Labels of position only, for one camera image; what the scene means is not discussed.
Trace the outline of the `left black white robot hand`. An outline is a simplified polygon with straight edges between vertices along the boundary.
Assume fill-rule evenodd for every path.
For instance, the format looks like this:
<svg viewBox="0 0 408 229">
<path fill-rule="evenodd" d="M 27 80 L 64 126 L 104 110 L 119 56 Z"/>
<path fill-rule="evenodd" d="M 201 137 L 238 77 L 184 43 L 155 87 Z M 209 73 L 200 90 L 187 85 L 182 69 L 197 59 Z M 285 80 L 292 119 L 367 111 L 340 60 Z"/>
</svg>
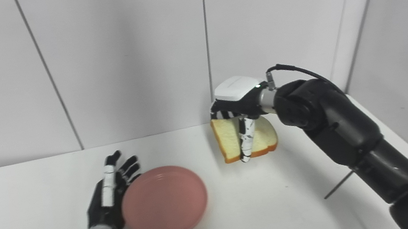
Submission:
<svg viewBox="0 0 408 229">
<path fill-rule="evenodd" d="M 103 177 L 96 184 L 88 207 L 89 229 L 123 229 L 123 197 L 129 186 L 140 177 L 140 163 L 136 155 L 118 165 L 119 150 L 105 158 Z"/>
</svg>

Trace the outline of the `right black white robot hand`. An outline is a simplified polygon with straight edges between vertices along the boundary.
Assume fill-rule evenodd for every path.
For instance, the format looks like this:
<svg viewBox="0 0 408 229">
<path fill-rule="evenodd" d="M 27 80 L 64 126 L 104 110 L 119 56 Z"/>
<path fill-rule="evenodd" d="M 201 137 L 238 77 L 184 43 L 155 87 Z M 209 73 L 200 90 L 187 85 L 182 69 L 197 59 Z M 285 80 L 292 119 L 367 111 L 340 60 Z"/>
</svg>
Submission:
<svg viewBox="0 0 408 229">
<path fill-rule="evenodd" d="M 225 163 L 245 163 L 277 148 L 278 135 L 260 105 L 265 90 L 266 81 L 248 76 L 234 76 L 215 89 L 210 124 Z"/>
</svg>

